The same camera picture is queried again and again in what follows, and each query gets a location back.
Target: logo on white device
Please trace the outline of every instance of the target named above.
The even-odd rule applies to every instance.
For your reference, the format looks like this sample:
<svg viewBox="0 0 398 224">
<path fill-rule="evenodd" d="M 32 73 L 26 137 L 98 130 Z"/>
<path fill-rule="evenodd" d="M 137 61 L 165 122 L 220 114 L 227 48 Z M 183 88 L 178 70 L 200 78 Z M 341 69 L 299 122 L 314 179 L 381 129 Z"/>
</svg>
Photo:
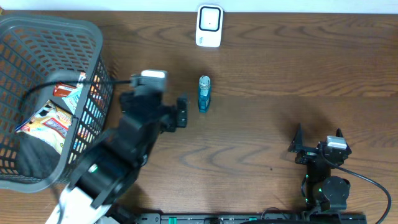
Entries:
<svg viewBox="0 0 398 224">
<path fill-rule="evenodd" d="M 202 5 L 198 10 L 196 43 L 202 47 L 219 47 L 223 29 L 223 9 Z"/>
</svg>

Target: small blue bottle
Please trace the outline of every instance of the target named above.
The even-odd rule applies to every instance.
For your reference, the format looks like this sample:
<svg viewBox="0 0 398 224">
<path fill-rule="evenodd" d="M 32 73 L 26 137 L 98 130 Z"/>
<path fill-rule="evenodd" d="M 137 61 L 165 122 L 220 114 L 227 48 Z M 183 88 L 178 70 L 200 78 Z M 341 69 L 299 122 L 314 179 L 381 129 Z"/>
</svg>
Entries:
<svg viewBox="0 0 398 224">
<path fill-rule="evenodd" d="M 206 75 L 200 77 L 198 87 L 198 106 L 199 112 L 206 113 L 209 110 L 211 101 L 211 83 Z"/>
</svg>

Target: white backdrop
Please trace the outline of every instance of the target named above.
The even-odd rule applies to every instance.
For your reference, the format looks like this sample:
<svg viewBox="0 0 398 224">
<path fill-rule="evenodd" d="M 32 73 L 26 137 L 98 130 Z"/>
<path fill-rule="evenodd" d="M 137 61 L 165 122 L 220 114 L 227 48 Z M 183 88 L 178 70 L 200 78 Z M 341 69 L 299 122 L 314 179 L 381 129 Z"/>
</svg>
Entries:
<svg viewBox="0 0 398 224">
<path fill-rule="evenodd" d="M 0 0 L 4 9 L 193 12 L 204 3 L 225 12 L 398 14 L 398 0 Z"/>
</svg>

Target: blue bottle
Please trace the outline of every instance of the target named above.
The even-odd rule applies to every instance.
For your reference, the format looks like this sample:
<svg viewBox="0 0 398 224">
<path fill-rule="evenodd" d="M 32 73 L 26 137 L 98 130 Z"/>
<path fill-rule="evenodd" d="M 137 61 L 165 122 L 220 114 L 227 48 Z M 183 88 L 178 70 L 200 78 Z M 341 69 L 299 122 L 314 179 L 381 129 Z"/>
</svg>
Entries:
<svg viewBox="0 0 398 224">
<path fill-rule="evenodd" d="M 198 106 L 199 112 L 206 113 L 209 110 L 211 101 L 211 83 L 206 75 L 200 77 L 198 87 Z"/>
</svg>

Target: wooden table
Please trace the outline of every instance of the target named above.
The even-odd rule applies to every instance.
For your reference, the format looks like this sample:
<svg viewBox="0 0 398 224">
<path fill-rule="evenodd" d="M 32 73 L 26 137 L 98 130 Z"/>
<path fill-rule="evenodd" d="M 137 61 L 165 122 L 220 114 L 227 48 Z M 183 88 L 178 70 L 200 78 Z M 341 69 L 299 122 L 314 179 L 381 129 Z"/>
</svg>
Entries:
<svg viewBox="0 0 398 224">
<path fill-rule="evenodd" d="M 287 148 L 298 123 L 309 146 L 341 128 L 353 153 L 344 167 L 398 197 L 398 16 L 226 13 L 221 47 L 195 45 L 196 13 L 33 12 L 94 22 L 104 35 L 108 71 L 127 79 L 153 68 L 170 72 L 165 99 L 190 95 L 188 127 L 162 134 L 139 180 L 120 199 L 165 213 L 261 212 L 304 206 L 305 166 Z M 200 114 L 201 75 L 213 82 Z M 128 87 L 119 87 L 116 96 Z M 107 126 L 117 125 L 113 101 Z M 374 223 L 384 193 L 351 182 L 349 212 Z M 43 223 L 50 190 L 0 191 L 0 223 Z M 385 223 L 398 222 L 397 203 Z"/>
</svg>

